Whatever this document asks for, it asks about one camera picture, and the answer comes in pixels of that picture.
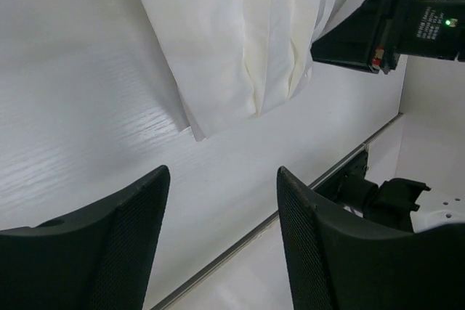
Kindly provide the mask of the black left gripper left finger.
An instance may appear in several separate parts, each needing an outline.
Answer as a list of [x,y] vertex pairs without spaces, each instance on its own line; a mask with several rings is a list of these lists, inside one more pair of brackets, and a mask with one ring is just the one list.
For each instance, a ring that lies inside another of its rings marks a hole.
[[3,309],[141,309],[170,185],[160,166],[37,227],[1,232]]

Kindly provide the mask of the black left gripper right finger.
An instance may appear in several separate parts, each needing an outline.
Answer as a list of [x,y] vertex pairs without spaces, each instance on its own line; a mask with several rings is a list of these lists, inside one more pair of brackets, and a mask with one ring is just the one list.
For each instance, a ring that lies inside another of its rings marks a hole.
[[403,232],[360,218],[277,172],[295,309],[462,309],[464,225]]

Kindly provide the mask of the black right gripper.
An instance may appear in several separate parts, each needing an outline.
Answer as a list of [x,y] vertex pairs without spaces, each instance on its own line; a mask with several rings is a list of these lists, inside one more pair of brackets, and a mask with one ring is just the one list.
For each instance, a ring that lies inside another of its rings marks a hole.
[[[315,41],[310,53],[315,62],[365,73],[379,72],[372,64],[384,22],[394,0],[364,0],[335,28]],[[438,60],[464,61],[464,0],[399,0],[381,70],[395,70],[402,54]]]

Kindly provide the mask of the white skirt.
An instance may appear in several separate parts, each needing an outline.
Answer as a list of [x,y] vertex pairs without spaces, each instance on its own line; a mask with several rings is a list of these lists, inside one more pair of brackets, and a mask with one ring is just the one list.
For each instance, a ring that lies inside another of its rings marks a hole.
[[299,94],[345,0],[141,0],[197,140]]

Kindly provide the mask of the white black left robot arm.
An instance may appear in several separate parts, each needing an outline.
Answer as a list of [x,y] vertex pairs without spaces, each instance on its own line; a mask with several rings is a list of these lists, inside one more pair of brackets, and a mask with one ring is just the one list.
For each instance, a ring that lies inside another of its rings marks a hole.
[[[37,227],[1,232],[3,309],[141,309],[169,193],[160,166]],[[310,189],[287,168],[277,202],[295,309],[462,309],[464,224],[416,232],[427,185],[342,168]]]

